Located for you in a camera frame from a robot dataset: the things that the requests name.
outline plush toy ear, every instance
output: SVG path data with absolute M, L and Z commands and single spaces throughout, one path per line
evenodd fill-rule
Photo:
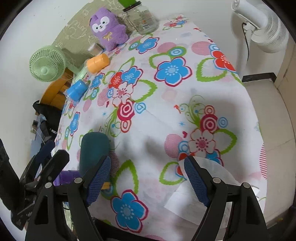
M 91 19 L 89 20 L 89 25 L 91 25 L 91 21 L 96 21 L 98 19 L 98 17 L 94 14 L 91 16 Z

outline purple plush toy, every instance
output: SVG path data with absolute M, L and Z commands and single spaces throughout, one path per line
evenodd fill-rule
M 119 24 L 115 14 L 104 7 L 91 17 L 89 25 L 107 51 L 115 49 L 118 44 L 128 40 L 126 26 Z

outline plush toy face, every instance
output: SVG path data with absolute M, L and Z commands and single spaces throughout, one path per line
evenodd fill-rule
M 89 23 L 96 36 L 105 35 L 110 29 L 118 24 L 115 14 L 103 7 L 91 17 Z

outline yellow bow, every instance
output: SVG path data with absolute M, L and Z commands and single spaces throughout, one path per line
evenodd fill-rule
M 110 39 L 112 38 L 111 35 L 112 35 L 112 32 L 109 32 L 107 35 L 103 37 L 103 39 L 108 39 L 108 41 L 110 41 Z

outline white wall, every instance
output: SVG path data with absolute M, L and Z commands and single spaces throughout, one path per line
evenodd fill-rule
M 41 98 L 48 86 L 31 77 L 29 59 L 37 49 L 51 45 L 71 17 L 88 1 L 92 0 L 33 0 L 0 41 L 0 138 L 18 176 L 29 161 L 30 127 L 35 113 L 32 104 Z M 142 3 L 158 18 L 188 13 L 188 17 L 236 65 L 244 39 L 241 21 L 231 11 L 231 0 L 142 0 Z M 271 56 L 252 45 L 246 74 L 277 74 L 283 56 L 284 51 Z M 24 231 L 12 225 L 10 212 L 1 201 L 0 216 L 16 240 L 24 240 Z
M 247 0 L 253 5 L 261 0 Z M 240 61 L 240 49 L 245 45 L 242 21 L 231 10 L 232 0 L 141 0 L 143 5 L 157 17 L 168 17 L 172 13 L 184 13 L 203 30 L 221 49 L 231 63 Z M 279 72 L 285 50 L 268 54 L 253 42 L 244 75 Z

